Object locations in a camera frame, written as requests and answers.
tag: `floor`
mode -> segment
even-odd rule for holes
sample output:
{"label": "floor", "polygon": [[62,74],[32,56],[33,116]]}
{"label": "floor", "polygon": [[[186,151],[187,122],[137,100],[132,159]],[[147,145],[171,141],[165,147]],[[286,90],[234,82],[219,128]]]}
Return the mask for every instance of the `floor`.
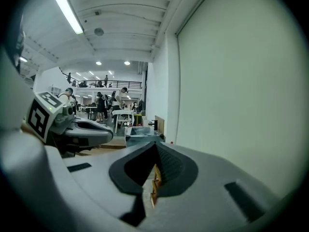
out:
{"label": "floor", "polygon": [[[81,118],[88,118],[88,114],[85,113],[85,112],[77,112],[76,116],[81,117]],[[115,131],[111,115],[108,119],[103,119],[103,122],[99,122],[99,123],[104,124],[107,127],[112,128],[113,132]],[[124,136],[125,136],[125,127],[122,126],[121,128],[118,128],[117,133],[114,134],[113,138],[114,139],[123,139]],[[147,217],[150,216],[151,213],[154,211],[153,206],[151,204],[151,200],[150,200],[150,193],[153,191],[152,180],[154,179],[154,175],[155,175],[155,171],[152,170],[150,175],[148,176],[147,180],[145,181],[145,183],[143,185],[142,199],[143,199],[145,213],[146,213]]]}

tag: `ceiling light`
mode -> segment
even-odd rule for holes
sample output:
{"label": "ceiling light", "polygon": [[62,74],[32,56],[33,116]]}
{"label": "ceiling light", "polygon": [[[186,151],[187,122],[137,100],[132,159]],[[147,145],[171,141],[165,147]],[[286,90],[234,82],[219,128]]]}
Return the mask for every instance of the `ceiling light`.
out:
{"label": "ceiling light", "polygon": [[83,33],[83,29],[79,25],[70,5],[68,3],[68,0],[56,0],[56,2],[58,3],[62,13],[64,14],[66,19],[68,20],[69,24],[71,25],[71,27],[73,28],[75,33],[76,34]]}
{"label": "ceiling light", "polygon": [[28,62],[28,60],[26,59],[26,58],[24,58],[24,57],[19,57],[19,59],[21,60],[21,61],[23,61],[23,62]]}

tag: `ceiling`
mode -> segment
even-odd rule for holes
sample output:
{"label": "ceiling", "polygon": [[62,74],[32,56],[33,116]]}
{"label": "ceiling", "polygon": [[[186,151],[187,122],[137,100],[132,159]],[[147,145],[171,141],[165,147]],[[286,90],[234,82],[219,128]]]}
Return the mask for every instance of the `ceiling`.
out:
{"label": "ceiling", "polygon": [[[124,69],[127,60],[132,67],[149,62],[171,1],[69,0],[84,29],[77,35],[55,0],[30,0],[24,9],[23,56],[28,62],[22,64],[23,75],[55,66],[88,71],[96,61],[113,66],[119,62]],[[104,35],[95,35],[95,28],[102,28]]]}

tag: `desk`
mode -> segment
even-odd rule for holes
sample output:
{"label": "desk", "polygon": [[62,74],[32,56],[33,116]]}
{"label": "desk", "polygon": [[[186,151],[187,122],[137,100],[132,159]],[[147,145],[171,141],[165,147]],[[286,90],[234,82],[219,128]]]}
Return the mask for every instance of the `desk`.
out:
{"label": "desk", "polygon": [[[134,116],[134,111],[133,110],[116,110],[112,112],[112,115],[117,115],[117,120],[116,120],[116,127],[115,127],[115,133],[117,133],[117,127],[118,127],[118,122],[133,122],[133,116]],[[131,115],[132,118],[126,119],[119,119],[119,115]]]}
{"label": "desk", "polygon": [[89,107],[87,107],[87,108],[90,109],[90,110],[89,110],[89,113],[88,113],[88,119],[89,119],[89,115],[90,115],[90,119],[91,119],[91,116],[92,116],[91,112],[92,112],[93,109],[97,109],[97,107],[96,107],[96,106],[89,106]]}

